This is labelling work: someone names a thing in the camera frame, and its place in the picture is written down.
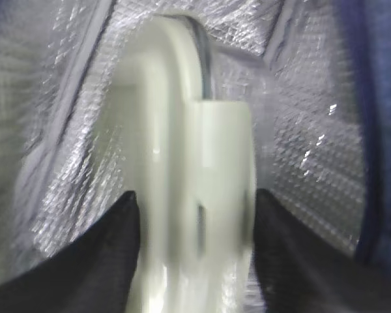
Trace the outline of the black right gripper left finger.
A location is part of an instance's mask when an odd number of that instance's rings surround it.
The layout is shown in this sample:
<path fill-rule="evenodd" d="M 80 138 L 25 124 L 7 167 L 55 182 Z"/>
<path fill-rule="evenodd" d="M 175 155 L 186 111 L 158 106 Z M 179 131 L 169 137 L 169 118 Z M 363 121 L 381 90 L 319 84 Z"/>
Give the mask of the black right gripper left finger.
<path fill-rule="evenodd" d="M 136 193 L 127 191 L 74 242 L 0 285 L 0 312 L 124 312 L 139 247 Z"/>

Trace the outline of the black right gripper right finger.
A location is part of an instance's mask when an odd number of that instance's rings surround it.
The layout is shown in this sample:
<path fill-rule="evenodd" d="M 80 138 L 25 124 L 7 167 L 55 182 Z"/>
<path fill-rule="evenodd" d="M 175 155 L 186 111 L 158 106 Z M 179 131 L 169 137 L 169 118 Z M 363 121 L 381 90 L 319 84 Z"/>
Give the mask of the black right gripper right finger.
<path fill-rule="evenodd" d="M 328 244 L 262 188 L 253 245 L 266 312 L 391 312 L 391 279 Z"/>

